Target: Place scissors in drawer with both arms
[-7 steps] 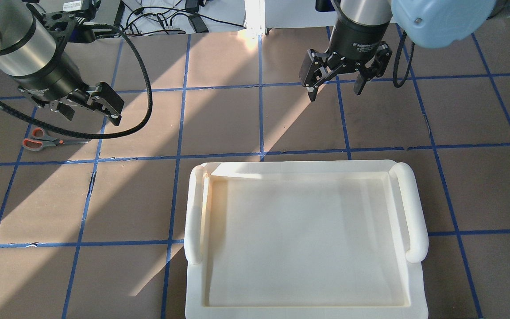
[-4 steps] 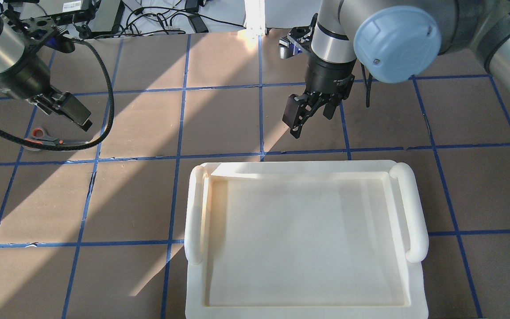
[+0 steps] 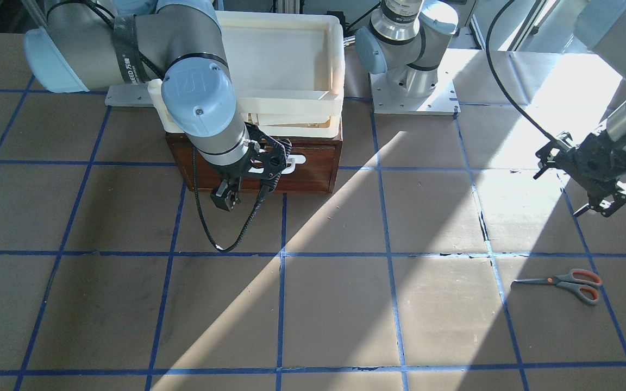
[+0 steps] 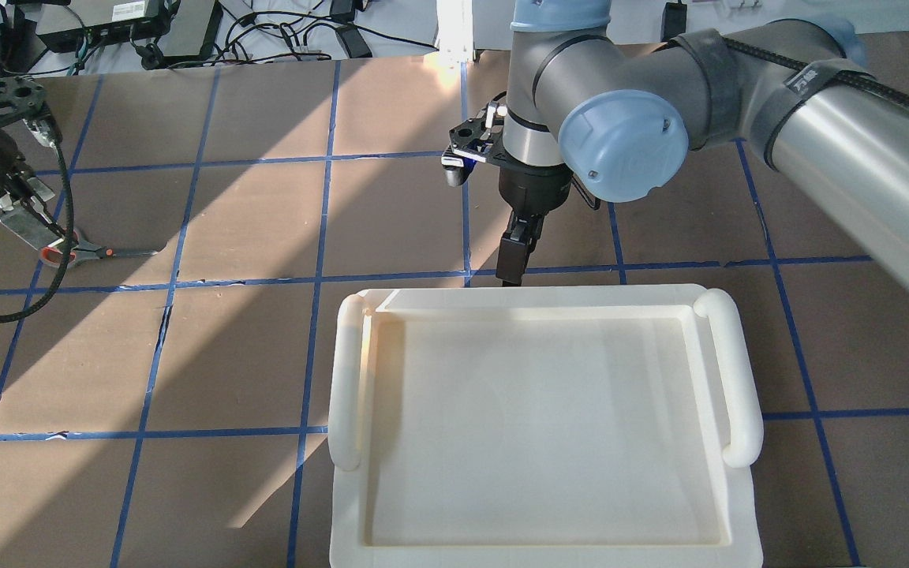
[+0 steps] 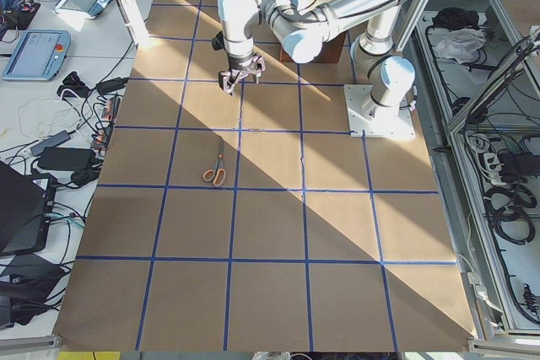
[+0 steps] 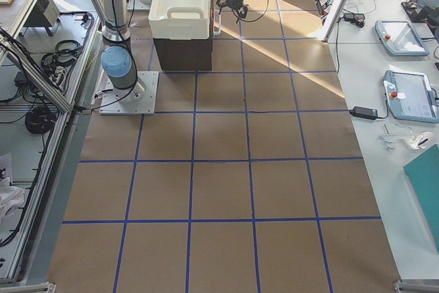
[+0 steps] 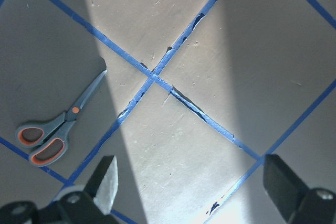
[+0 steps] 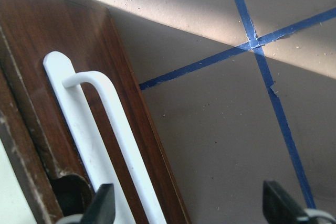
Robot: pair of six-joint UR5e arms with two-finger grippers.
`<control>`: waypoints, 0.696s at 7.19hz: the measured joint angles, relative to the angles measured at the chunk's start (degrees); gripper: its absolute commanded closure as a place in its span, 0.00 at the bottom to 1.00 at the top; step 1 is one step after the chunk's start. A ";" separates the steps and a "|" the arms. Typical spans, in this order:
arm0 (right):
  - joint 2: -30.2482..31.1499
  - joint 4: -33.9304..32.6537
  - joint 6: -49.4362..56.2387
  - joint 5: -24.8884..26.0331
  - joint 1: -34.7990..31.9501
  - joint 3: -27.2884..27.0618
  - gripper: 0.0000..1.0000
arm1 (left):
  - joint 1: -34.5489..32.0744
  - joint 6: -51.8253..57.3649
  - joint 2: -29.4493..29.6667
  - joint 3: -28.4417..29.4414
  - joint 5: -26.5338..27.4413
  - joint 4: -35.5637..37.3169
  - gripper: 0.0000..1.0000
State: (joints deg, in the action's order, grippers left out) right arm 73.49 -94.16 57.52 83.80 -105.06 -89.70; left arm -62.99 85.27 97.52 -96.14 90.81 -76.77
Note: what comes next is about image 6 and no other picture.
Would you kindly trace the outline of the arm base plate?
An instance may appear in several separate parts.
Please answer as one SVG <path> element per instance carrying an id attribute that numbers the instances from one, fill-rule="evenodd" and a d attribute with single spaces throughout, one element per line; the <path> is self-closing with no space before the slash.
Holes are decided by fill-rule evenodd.
<path id="1" fill-rule="evenodd" d="M 133 91 L 114 89 L 106 78 L 105 89 L 98 108 L 100 115 L 153 115 L 156 104 L 159 72 L 139 71 L 137 85 Z"/>

